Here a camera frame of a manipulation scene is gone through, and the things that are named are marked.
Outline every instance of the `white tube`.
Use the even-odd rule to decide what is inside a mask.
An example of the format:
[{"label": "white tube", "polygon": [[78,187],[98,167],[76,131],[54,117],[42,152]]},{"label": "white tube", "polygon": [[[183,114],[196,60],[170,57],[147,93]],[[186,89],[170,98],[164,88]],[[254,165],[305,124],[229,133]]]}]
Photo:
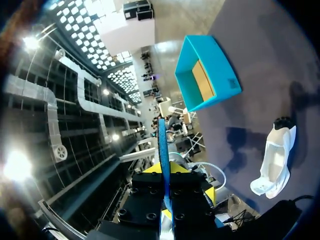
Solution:
[{"label": "white tube", "polygon": [[215,190],[216,192],[219,191],[220,189],[222,189],[226,185],[227,177],[226,177],[224,171],[222,171],[216,165],[214,165],[214,164],[212,164],[210,162],[205,162],[205,161],[194,162],[194,165],[208,165],[208,166],[214,167],[215,169],[217,169],[223,175],[223,178],[224,178],[223,184]]}]

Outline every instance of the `white structure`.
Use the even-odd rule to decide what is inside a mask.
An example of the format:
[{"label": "white structure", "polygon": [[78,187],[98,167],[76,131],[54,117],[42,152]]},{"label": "white structure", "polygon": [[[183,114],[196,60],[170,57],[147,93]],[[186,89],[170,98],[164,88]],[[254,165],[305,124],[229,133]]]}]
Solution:
[{"label": "white structure", "polygon": [[101,19],[97,31],[111,56],[125,51],[136,51],[156,43],[154,18],[126,20],[123,12],[115,12]]}]

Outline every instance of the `cardboard insert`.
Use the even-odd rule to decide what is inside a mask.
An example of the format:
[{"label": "cardboard insert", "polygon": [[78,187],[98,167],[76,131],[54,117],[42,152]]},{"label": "cardboard insert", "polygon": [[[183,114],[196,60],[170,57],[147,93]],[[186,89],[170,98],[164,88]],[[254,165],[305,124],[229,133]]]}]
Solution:
[{"label": "cardboard insert", "polygon": [[199,87],[203,101],[209,100],[215,95],[214,88],[201,61],[198,60],[192,69],[196,84]]}]

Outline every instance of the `blue foam pad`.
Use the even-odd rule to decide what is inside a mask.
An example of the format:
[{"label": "blue foam pad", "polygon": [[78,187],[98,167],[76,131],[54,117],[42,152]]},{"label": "blue foam pad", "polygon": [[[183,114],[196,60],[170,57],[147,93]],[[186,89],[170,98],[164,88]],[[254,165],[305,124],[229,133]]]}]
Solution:
[{"label": "blue foam pad", "polygon": [[164,204],[165,207],[172,213],[172,204],[170,199],[170,161],[166,134],[166,125],[164,119],[158,120],[158,151],[160,165],[164,182]]}]

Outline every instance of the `black cable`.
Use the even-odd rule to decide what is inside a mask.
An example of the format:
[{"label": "black cable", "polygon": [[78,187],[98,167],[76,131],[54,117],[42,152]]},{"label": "black cable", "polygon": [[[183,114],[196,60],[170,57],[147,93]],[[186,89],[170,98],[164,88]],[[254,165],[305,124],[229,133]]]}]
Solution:
[{"label": "black cable", "polygon": [[53,228],[53,227],[45,227],[41,230],[43,233],[46,233],[48,231],[56,231],[56,232],[60,232],[58,229]]},{"label": "black cable", "polygon": [[297,201],[300,201],[302,199],[315,199],[314,196],[311,196],[311,195],[302,195],[302,196],[299,196],[297,198],[295,198],[294,200],[292,200],[294,203],[296,203]]}]

